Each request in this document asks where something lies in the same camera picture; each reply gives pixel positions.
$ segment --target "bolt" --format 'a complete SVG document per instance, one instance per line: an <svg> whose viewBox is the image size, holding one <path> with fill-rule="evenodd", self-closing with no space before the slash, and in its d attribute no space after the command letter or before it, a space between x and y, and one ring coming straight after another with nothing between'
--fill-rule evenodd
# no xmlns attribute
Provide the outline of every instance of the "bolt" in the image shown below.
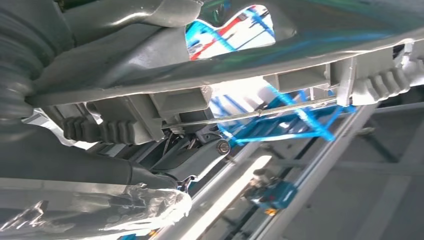
<svg viewBox="0 0 424 240"><path fill-rule="evenodd" d="M230 151L230 145L228 144L227 141L218 142L217 148L218 148L218 152L223 155L227 154Z"/></svg>

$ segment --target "metal rail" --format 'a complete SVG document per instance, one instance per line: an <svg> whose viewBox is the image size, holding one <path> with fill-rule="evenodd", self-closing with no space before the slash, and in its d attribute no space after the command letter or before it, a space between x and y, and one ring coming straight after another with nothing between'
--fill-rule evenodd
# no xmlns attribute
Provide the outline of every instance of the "metal rail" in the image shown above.
<svg viewBox="0 0 424 240"><path fill-rule="evenodd" d="M356 113L344 120L335 133L336 140L327 142L297 179L295 185L299 191L288 208L280 211L264 228L258 228L252 234L254 238L249 240L279 239L282 236L283 231L336 164L356 132L362 128L377 106L378 104L361 106Z"/></svg>
<svg viewBox="0 0 424 240"><path fill-rule="evenodd" d="M248 119L253 117L261 117L261 116L267 116L272 114L279 114L284 112L289 112L301 108L315 108L315 107L321 107L322 105L332 104L337 101L337 98L335 96L322 98L322 99L316 99L311 100L308 102L301 102L297 104L293 104L290 106L280 106L272 109L266 109L266 110L256 110L253 112L247 112L232 116L224 116L224 117L217 117L214 119L209 120L202 120L202 121L192 121L192 122L182 122L177 124L164 124L162 126L162 129L170 129L170 128L177 128L177 127L188 127L188 126L194 126L194 125L207 125L207 124L218 124L218 123L224 123L224 122L231 122L235 120L241 120L241 119Z"/></svg>

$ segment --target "metal beam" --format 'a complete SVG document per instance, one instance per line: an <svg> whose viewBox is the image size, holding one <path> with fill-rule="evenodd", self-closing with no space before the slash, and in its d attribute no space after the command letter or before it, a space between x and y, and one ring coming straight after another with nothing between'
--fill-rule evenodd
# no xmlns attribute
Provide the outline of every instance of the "metal beam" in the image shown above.
<svg viewBox="0 0 424 240"><path fill-rule="evenodd" d="M416 130L408 148L403 154L401 164L420 164L424 160L424 121ZM379 200L357 232L355 240L379 240L383 236L396 209L403 199L411 176L391 176L384 187Z"/></svg>
<svg viewBox="0 0 424 240"><path fill-rule="evenodd" d="M303 160L281 159L280 161L287 168L305 168L309 163ZM424 176L424 164L339 161L331 170L370 174Z"/></svg>
<svg viewBox="0 0 424 240"><path fill-rule="evenodd" d="M280 211L256 239L273 240L282 236L283 231L335 165L356 132L363 127L377 106L377 104L361 106L355 114L344 120L335 133L336 140L323 146L295 183L299 191L291 204Z"/></svg>
<svg viewBox="0 0 424 240"><path fill-rule="evenodd" d="M177 240L199 221L212 205L237 181L256 160L250 157L257 152L260 142L247 144L224 168L222 168L207 184L193 196L190 215L184 217L174 226L160 230L154 240Z"/></svg>

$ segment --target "fluorescent light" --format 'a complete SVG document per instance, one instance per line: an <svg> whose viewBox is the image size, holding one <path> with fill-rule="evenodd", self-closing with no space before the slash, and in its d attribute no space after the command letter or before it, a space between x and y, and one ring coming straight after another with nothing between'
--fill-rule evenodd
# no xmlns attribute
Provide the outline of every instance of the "fluorescent light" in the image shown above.
<svg viewBox="0 0 424 240"><path fill-rule="evenodd" d="M247 171L212 205L212 207L188 230L180 240L195 240L224 211L252 180L253 172L265 167L271 156L264 155L256 159Z"/></svg>

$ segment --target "metal frame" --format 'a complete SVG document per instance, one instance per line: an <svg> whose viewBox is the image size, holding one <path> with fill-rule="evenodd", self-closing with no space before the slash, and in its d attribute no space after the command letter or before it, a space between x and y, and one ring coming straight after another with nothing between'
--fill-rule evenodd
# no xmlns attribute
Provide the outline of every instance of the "metal frame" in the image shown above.
<svg viewBox="0 0 424 240"><path fill-rule="evenodd" d="M338 158L356 135L356 132L362 128L377 106L377 104L361 106L355 114L344 120L335 133L336 140L327 142L322 147L316 157L309 163L307 168L294 183L298 187L298 193L288 208L280 211L274 217L269 217L264 224L252 234L249 240L279 239L285 228L296 216L334 164L336 164Z"/></svg>

